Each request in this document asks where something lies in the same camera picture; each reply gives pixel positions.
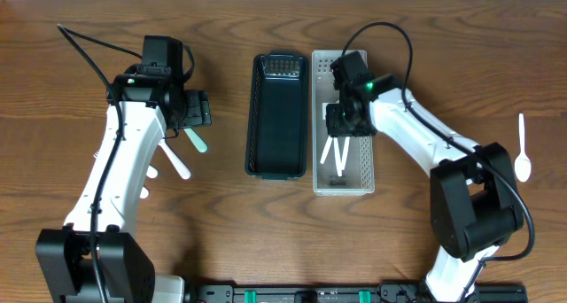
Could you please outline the clear perforated plastic basket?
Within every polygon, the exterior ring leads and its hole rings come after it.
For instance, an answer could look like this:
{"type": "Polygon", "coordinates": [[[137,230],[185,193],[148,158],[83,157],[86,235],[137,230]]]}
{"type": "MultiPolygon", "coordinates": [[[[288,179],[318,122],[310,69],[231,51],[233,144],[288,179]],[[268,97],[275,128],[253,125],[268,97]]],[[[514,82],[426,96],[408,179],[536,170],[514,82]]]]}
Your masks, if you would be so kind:
{"type": "MultiPolygon", "coordinates": [[[[337,176],[333,144],[322,165],[320,157],[328,137],[326,121],[322,116],[322,103],[336,103],[338,91],[330,64],[341,55],[340,50],[314,50],[312,52],[312,143],[313,189],[318,196],[363,196],[375,191],[372,141],[368,137],[351,137],[346,169],[337,176]]],[[[344,137],[338,137],[340,155],[344,137]]]]}

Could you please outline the white plastic fork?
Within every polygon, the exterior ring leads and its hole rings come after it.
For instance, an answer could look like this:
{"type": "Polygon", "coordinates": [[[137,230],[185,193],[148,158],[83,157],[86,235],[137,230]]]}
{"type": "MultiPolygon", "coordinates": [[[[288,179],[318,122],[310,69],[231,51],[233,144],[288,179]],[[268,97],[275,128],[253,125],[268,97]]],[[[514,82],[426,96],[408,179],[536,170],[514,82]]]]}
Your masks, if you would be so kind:
{"type": "MultiPolygon", "coordinates": [[[[93,157],[96,159],[98,156],[98,151],[93,154],[93,157]]],[[[140,198],[147,198],[149,196],[149,191],[143,187],[141,190],[140,198]]]]}
{"type": "Polygon", "coordinates": [[[159,172],[158,172],[158,170],[157,170],[155,167],[153,167],[153,166],[148,166],[146,175],[147,175],[149,178],[154,179],[154,178],[156,178],[156,177],[158,176],[158,174],[159,174],[159,172]]]}

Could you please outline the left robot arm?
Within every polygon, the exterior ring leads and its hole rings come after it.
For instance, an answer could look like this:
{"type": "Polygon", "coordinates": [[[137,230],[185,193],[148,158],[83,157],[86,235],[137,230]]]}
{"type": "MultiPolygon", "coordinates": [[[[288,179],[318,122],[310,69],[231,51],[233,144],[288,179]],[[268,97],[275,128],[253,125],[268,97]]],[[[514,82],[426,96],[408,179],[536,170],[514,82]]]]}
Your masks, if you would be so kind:
{"type": "Polygon", "coordinates": [[[136,217],[156,148],[168,130],[208,126],[207,94],[186,90],[190,48],[147,35],[138,64],[106,82],[105,134],[74,209],[43,229],[35,254],[55,302],[188,302],[181,276],[159,275],[135,240],[136,217]]]}

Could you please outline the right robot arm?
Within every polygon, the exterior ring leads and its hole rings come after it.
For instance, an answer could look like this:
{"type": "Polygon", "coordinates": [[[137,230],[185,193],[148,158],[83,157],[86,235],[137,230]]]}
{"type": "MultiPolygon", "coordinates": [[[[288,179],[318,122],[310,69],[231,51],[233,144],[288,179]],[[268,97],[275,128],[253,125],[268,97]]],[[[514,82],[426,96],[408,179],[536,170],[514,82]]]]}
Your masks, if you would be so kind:
{"type": "Polygon", "coordinates": [[[440,248],[416,299],[520,302],[513,287],[477,286],[480,272],[524,218],[508,152],[482,146],[427,112],[394,75],[377,77],[358,51],[330,64],[339,100],[326,107],[330,136],[390,137],[428,175],[431,226],[440,248]]]}

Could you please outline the teal handled plastic fork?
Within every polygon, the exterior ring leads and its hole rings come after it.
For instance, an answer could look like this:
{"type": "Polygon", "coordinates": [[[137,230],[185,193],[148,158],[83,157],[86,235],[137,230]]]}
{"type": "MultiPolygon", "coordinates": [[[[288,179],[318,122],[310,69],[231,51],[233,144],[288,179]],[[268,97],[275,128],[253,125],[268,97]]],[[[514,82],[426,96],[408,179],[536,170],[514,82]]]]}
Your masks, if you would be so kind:
{"type": "Polygon", "coordinates": [[[208,151],[208,145],[193,128],[185,128],[183,131],[199,153],[205,153],[208,151]]]}

